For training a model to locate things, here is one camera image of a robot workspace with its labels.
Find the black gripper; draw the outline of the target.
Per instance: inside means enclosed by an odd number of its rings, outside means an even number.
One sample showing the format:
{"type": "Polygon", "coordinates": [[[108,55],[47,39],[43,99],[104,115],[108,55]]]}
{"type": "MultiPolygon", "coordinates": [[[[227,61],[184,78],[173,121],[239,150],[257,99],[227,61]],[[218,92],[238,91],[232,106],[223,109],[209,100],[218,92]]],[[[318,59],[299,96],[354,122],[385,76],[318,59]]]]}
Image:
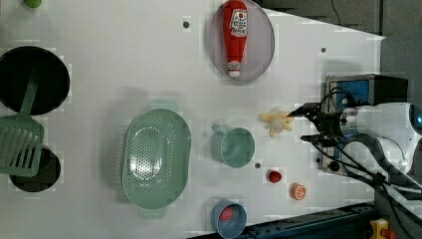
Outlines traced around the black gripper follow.
{"type": "Polygon", "coordinates": [[[312,144],[318,144],[322,147],[329,147],[332,146],[332,138],[343,137],[340,128],[341,113],[318,113],[319,110],[320,103],[305,103],[296,110],[290,112],[288,118],[307,118],[316,115],[314,117],[314,125],[320,134],[302,135],[301,140],[312,144]]]}

